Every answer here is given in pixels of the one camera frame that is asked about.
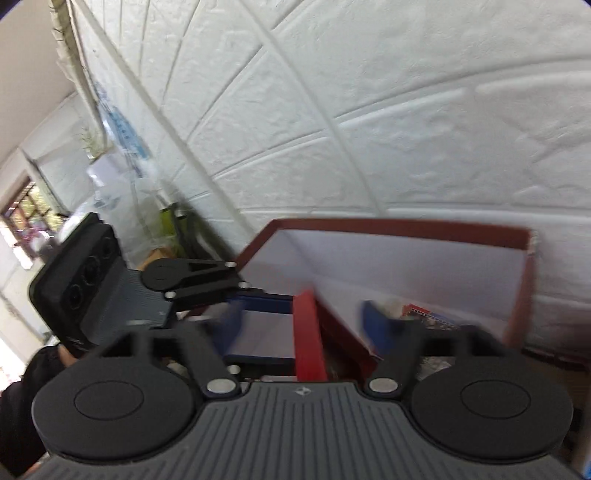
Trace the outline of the clear plastic bag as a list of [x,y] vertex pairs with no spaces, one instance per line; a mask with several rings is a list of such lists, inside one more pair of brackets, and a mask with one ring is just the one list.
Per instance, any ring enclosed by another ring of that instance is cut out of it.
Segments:
[[149,156],[109,145],[86,169],[94,194],[91,210],[119,233],[157,236],[172,202],[170,185]]

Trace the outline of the dark red cardboard box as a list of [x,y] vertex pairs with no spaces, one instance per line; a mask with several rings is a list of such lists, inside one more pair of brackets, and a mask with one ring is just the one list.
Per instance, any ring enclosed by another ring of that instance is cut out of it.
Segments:
[[270,292],[312,288],[355,334],[363,301],[415,304],[521,349],[531,329],[536,234],[444,220],[290,218],[243,249],[242,278]]

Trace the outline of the red flat box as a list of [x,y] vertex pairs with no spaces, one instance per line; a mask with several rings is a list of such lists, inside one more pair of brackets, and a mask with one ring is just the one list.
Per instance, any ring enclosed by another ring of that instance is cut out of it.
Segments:
[[313,290],[294,296],[294,365],[300,382],[328,382],[324,346],[318,323],[318,307]]

